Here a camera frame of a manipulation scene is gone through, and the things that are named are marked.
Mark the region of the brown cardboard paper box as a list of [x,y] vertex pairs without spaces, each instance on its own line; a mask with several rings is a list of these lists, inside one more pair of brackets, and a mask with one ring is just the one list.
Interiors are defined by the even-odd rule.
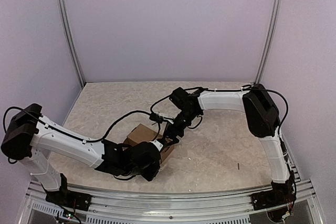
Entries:
[[[124,144],[128,144],[131,146],[135,146],[136,144],[139,144],[141,142],[149,142],[153,140],[153,138],[156,136],[157,132],[150,129],[149,127],[139,124],[137,127],[135,127],[126,137],[124,140]],[[161,165],[165,165],[165,163],[168,162],[171,153],[174,150],[174,146],[168,146],[161,152]]]

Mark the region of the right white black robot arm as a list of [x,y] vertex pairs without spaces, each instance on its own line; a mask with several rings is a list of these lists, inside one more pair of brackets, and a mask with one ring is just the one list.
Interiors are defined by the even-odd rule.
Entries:
[[285,183],[290,174],[284,157],[286,149],[280,136],[279,110],[263,85],[243,86],[239,90],[179,87],[168,99],[180,110],[167,123],[163,133],[163,137],[171,140],[172,144],[179,142],[184,130],[191,126],[196,117],[203,115],[205,110],[235,110],[245,113],[248,129],[260,140],[270,165],[272,190],[268,194],[269,201],[273,205],[279,205],[288,198],[289,189]]

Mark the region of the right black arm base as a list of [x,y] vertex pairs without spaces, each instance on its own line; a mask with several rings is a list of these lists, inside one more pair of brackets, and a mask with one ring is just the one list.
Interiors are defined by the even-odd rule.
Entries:
[[251,195],[251,201],[254,210],[262,210],[294,202],[296,193],[290,191],[284,194],[281,190],[268,190],[254,193]]

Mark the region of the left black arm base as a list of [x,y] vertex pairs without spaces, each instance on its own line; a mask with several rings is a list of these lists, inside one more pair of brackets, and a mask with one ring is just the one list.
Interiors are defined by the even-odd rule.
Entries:
[[76,191],[45,191],[46,201],[61,207],[67,207],[74,210],[88,211],[92,196],[90,194]]

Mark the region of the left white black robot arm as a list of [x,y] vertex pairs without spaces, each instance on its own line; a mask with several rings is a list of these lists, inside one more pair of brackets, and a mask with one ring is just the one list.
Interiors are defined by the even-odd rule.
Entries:
[[52,193],[60,204],[73,201],[67,189],[65,175],[57,172],[41,150],[48,150],[75,159],[119,180],[142,176],[151,181],[160,169],[163,144],[156,139],[135,146],[114,143],[105,138],[92,140],[56,124],[33,103],[14,115],[8,126],[1,151],[5,156],[25,165],[44,189]]

